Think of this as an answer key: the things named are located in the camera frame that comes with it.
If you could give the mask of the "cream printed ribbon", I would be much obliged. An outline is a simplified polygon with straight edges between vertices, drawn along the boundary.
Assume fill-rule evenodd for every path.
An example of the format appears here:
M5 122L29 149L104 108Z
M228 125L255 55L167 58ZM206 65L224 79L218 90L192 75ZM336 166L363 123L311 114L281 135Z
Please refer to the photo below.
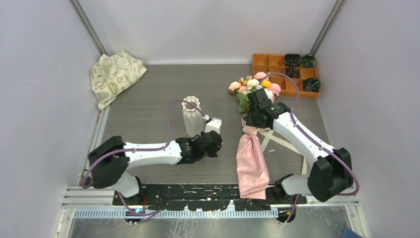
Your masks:
M302 156L302 154L296 149L295 146L293 146L291 143L287 142L286 140L280 139L279 137L276 137L273 135L274 131L271 129L261 129L261 128L254 128L254 127L250 127L250 126L244 126L242 131L244 133L248 133L248 134L253 134L253 135L257 135L257 134L261 134L264 136L264 140L261 143L261 147L262 150L264 151L267 144L272 140L275 143L299 154Z

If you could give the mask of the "pink flower bouquet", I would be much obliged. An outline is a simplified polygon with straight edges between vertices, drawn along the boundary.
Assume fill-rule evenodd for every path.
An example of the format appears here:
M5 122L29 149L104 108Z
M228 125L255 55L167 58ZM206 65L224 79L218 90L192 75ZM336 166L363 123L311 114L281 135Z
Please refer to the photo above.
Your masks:
M246 126L246 118L249 112L250 103L247 95L259 88L261 79L264 80L261 88L270 89L274 96L279 95L281 91L280 86L272 84L264 72L258 72L246 78L241 77L228 87L228 91L238 99L239 106L237 110L241 114L242 128ZM236 164L240 198L265 200L265 190L269 184L269 173L257 135L244 133L241 136L236 155Z

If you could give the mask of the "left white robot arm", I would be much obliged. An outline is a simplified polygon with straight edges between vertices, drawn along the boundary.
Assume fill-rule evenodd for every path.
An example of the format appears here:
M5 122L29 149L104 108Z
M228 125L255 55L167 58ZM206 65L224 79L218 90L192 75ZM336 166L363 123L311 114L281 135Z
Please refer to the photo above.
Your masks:
M217 157L221 146L222 138L216 131L158 144L129 143L121 136L113 136L89 153L89 169L81 185L112 188L137 205L145 195L139 178L129 175L128 169L155 164L193 164L204 157Z

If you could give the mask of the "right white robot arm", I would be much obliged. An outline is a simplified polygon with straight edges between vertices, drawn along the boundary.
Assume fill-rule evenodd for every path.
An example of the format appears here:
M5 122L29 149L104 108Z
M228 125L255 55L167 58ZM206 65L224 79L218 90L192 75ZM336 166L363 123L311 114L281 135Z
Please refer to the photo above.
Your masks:
M295 194L312 195L326 202L343 195L354 180L351 156L345 148L335 149L315 136L294 116L284 103L274 104L264 89L247 95L249 113L246 124L257 128L270 128L283 136L307 160L311 170L305 175L287 175L276 181L276 200L286 204Z

